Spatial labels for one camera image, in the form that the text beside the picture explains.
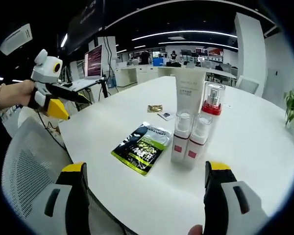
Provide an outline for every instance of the white round table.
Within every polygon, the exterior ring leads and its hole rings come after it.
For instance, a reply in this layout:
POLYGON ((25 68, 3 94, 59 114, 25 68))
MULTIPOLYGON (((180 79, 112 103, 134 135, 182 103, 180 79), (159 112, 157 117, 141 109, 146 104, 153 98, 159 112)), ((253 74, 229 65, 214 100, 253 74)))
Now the white round table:
POLYGON ((174 130, 174 119, 147 113, 147 105, 154 104, 176 111, 174 77, 103 99, 60 123, 60 130, 72 160, 87 163, 89 188, 119 221, 139 235, 186 235, 205 223, 206 160, 228 164, 236 179, 260 196, 268 216, 294 183, 294 141, 285 128, 285 112, 232 87, 226 87, 224 102, 208 152, 192 171, 170 162, 172 145, 146 177, 110 154, 143 121, 174 130))

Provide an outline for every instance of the person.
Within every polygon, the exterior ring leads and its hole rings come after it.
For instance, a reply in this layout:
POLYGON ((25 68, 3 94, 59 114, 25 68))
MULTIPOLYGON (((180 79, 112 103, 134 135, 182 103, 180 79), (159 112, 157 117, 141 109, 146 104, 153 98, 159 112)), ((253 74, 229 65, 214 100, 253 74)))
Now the person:
POLYGON ((137 56, 134 56, 134 59, 132 60, 133 65, 139 65, 139 60, 137 59, 137 56))
MULTIPOLYGON (((14 105, 27 106, 33 89, 34 83, 30 80, 25 80, 12 85, 0 85, 0 110, 14 105)), ((0 118, 0 181, 4 157, 10 141, 11 137, 6 131, 0 118)))
POLYGON ((172 59, 173 61, 175 61, 175 60, 176 60, 176 57, 177 57, 177 54, 175 53, 175 50, 174 50, 174 51, 172 51, 171 59, 172 59))
POLYGON ((141 65, 148 65, 149 64, 150 54, 148 51, 143 51, 141 54, 141 65))

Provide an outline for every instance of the robot eye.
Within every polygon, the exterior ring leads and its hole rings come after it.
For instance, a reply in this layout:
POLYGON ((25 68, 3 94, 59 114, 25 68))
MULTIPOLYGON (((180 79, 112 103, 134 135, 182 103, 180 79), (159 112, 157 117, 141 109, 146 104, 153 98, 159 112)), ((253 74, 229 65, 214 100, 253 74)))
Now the robot eye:
POLYGON ((53 67, 53 72, 58 72, 60 67, 61 65, 59 63, 55 64, 55 66, 53 67))

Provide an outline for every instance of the finger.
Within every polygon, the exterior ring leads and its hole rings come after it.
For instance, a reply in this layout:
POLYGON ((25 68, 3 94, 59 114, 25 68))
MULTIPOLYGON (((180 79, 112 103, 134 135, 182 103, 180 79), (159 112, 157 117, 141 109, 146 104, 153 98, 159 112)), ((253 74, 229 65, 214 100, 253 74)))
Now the finger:
POLYGON ((202 225, 197 224, 191 228, 188 235, 202 235, 202 225))

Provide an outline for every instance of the white cosmetic bottle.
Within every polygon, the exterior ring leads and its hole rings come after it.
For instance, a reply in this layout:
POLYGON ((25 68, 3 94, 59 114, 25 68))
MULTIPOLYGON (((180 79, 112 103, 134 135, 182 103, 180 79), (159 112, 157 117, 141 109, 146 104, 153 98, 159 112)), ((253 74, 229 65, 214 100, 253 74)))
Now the white cosmetic bottle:
POLYGON ((188 140, 183 164, 193 169, 198 158, 202 157, 206 151, 206 142, 209 136, 212 118, 203 117, 198 114, 194 120, 191 136, 188 140))
POLYGON ((209 140, 206 143, 209 145, 213 138, 216 126, 218 124, 219 117, 222 112, 223 98, 224 98, 225 86, 222 84, 207 82, 205 84, 203 104, 200 114, 203 118, 212 118, 209 140))
POLYGON ((190 137, 194 116, 188 110, 176 114, 175 130, 173 135, 171 161, 182 163, 190 137))

